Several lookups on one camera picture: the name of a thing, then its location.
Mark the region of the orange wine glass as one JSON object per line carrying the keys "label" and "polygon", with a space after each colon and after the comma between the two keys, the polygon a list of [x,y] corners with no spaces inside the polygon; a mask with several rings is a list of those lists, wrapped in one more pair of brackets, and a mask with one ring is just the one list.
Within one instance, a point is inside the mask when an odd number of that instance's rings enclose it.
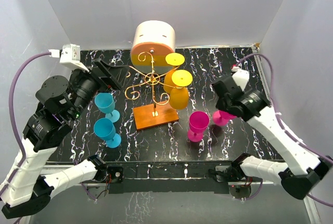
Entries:
{"label": "orange wine glass", "polygon": [[193,76],[186,70],[176,70],[172,75],[172,82],[175,84],[170,92],[169,104],[176,110],[182,110],[187,107],[189,101],[189,92],[187,86],[193,81]]}
{"label": "orange wine glass", "polygon": [[178,53],[171,53],[165,57],[167,64],[171,65],[173,69],[169,71],[164,77],[163,89],[166,93],[170,93],[171,90],[176,86],[172,81],[172,75],[177,68],[185,62],[185,57]]}

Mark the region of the orange wine glass front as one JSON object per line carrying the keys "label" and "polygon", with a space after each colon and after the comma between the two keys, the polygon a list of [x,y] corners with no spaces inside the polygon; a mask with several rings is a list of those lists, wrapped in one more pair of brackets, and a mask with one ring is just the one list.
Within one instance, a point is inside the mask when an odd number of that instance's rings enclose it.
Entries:
{"label": "orange wine glass front", "polygon": [[189,92],[187,86],[193,81],[193,76],[186,70],[176,70],[172,75],[172,82],[175,84],[170,92],[169,104],[176,110],[182,110],[187,107],[189,101]]}

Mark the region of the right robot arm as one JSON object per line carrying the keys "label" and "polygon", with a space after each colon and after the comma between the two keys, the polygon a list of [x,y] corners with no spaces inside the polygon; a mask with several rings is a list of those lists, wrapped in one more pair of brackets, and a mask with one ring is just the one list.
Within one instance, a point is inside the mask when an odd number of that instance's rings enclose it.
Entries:
{"label": "right robot arm", "polygon": [[216,108],[241,118],[256,129],[281,155],[282,162],[262,160],[243,153],[223,176],[239,181],[257,177],[281,185],[295,199],[302,200],[332,169],[328,157],[319,157],[279,125],[273,106],[256,89],[245,90],[232,75],[212,83],[218,96]]}

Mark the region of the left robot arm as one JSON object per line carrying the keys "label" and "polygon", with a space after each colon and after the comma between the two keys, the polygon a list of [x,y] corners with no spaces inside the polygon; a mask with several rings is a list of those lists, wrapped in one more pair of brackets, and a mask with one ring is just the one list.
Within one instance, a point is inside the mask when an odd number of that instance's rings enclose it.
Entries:
{"label": "left robot arm", "polygon": [[71,123],[98,93],[120,90],[128,72],[128,65],[113,66],[97,59],[86,71],[76,69],[69,78],[55,75],[42,83],[35,94],[37,109],[23,130],[20,151],[1,184],[2,213],[7,219],[32,216],[60,192],[107,178],[108,167],[98,155],[55,174],[41,175],[41,171],[72,131]]}

